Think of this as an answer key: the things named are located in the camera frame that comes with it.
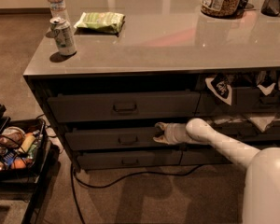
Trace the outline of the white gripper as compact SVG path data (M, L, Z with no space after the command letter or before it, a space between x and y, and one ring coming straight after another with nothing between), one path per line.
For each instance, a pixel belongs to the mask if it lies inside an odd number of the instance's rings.
M189 136L186 131L186 125L182 123L157 122L155 128L164 131L164 136L153 137L153 140L161 144L176 145L187 143Z

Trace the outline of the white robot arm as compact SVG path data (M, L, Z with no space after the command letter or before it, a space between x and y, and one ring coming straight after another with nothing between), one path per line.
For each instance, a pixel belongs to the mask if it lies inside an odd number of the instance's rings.
M280 147L258 149L214 130L203 119L158 122L159 143L209 145L245 170L243 224L280 224Z

